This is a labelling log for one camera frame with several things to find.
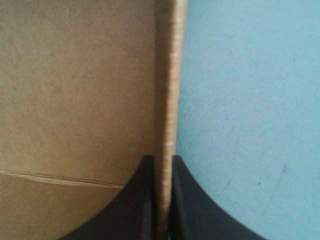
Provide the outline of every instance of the black plastic part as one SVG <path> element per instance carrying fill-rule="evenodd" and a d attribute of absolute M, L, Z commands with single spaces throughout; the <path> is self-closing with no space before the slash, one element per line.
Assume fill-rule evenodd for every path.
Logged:
<path fill-rule="evenodd" d="M 100 213 L 61 240 L 152 240 L 154 158 L 144 156 L 131 180 Z"/>
<path fill-rule="evenodd" d="M 222 210 L 200 187 L 183 159 L 172 160 L 171 240 L 263 240 Z"/>

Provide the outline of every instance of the blue wall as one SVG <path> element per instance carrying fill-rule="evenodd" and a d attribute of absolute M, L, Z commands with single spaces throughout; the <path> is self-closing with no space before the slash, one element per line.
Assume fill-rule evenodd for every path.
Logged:
<path fill-rule="evenodd" d="M 320 239 L 320 1 L 190 0 L 177 153 L 228 213 Z"/>

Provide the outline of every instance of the corrugated cardboard edge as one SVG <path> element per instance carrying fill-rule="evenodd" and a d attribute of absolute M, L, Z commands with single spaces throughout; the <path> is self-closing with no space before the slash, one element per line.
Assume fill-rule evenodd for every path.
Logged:
<path fill-rule="evenodd" d="M 187 0 L 155 2 L 155 187 L 157 240 L 168 237 Z"/>

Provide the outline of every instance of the black curved piece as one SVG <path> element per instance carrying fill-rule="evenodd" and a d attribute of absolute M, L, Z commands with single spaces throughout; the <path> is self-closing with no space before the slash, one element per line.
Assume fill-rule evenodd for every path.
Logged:
<path fill-rule="evenodd" d="M 181 156 L 172 159 L 171 240 L 263 240 L 222 210 L 200 187 Z"/>
<path fill-rule="evenodd" d="M 100 213 L 61 240 L 153 239 L 154 158 L 144 156 L 128 184 Z"/>

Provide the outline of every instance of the cardboard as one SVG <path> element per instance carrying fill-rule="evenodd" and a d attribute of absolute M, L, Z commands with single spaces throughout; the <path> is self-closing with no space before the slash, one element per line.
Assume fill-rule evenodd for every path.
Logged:
<path fill-rule="evenodd" d="M 155 5 L 155 236 L 158 240 L 168 239 L 186 8 L 186 0 L 158 0 Z"/>
<path fill-rule="evenodd" d="M 154 37 L 152 0 L 0 1 L 0 239 L 62 236 L 153 154 Z"/>

